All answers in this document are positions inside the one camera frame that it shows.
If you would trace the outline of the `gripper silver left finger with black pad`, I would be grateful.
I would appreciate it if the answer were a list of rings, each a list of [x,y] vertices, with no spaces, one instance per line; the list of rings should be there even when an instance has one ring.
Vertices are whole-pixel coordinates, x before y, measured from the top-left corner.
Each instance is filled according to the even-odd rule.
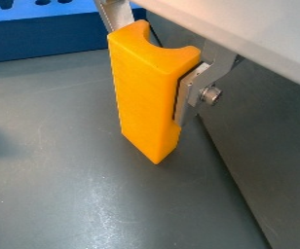
[[[129,0],[94,0],[94,4],[109,32],[135,22]]]

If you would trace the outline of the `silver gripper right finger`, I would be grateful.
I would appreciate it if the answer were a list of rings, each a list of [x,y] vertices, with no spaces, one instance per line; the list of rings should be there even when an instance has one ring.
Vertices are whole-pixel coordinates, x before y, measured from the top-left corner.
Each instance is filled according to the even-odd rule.
[[[215,106],[223,91],[216,81],[224,77],[239,62],[239,54],[211,40],[205,41],[201,61],[179,79],[175,121],[180,126],[195,118],[200,106]]]

